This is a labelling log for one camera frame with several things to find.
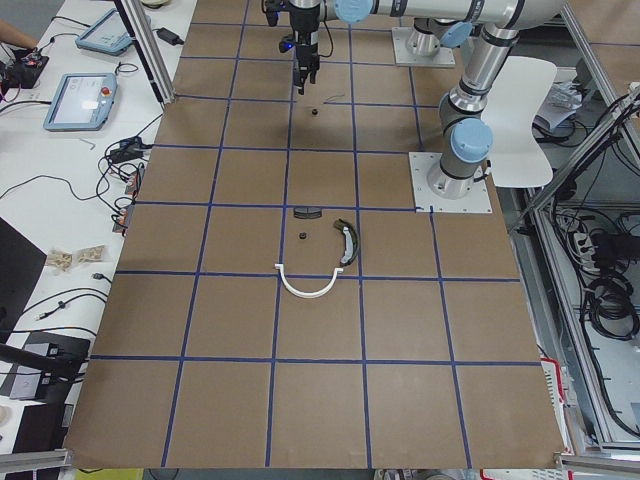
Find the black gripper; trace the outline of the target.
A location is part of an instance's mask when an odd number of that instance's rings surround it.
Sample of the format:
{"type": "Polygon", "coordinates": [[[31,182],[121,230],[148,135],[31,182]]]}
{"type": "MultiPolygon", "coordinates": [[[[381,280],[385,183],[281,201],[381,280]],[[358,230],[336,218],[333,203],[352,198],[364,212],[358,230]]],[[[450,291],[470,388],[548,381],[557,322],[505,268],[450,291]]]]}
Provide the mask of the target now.
{"type": "Polygon", "coordinates": [[[290,24],[292,33],[284,36],[279,42],[279,50],[285,53],[295,49],[293,82],[296,83],[298,93],[305,93],[305,83],[309,79],[316,83],[316,74],[320,68],[318,53],[319,20],[317,14],[291,14],[290,24]]]}

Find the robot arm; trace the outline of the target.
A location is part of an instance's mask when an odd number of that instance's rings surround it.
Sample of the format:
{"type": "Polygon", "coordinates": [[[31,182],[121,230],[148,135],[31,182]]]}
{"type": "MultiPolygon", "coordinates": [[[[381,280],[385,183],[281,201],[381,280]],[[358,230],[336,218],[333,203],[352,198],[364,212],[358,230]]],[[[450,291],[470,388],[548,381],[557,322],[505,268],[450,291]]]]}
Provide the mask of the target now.
{"type": "Polygon", "coordinates": [[[288,15],[291,32],[279,49],[295,53],[293,84],[300,92],[316,81],[318,31],[330,21],[356,25],[374,15],[410,17],[404,48],[426,57],[460,47],[478,29],[458,83],[439,102],[444,151],[426,176],[435,195],[458,200],[479,181],[476,172],[489,156],[493,133],[481,115],[520,32],[545,23],[562,6],[560,1],[264,1],[261,10],[270,26],[281,13],[288,15]]]}

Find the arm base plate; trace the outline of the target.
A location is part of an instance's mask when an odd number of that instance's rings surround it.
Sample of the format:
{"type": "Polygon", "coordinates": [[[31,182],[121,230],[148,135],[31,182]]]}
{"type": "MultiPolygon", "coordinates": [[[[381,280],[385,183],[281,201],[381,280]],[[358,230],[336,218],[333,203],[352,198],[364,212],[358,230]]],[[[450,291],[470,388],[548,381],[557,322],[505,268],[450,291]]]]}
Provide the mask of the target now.
{"type": "Polygon", "coordinates": [[[448,177],[440,153],[410,152],[409,164],[417,213],[491,214],[492,206],[482,169],[468,179],[448,177]]]}
{"type": "Polygon", "coordinates": [[[451,48],[442,47],[433,34],[421,33],[413,27],[391,30],[395,64],[406,67],[454,68],[451,48]]]}

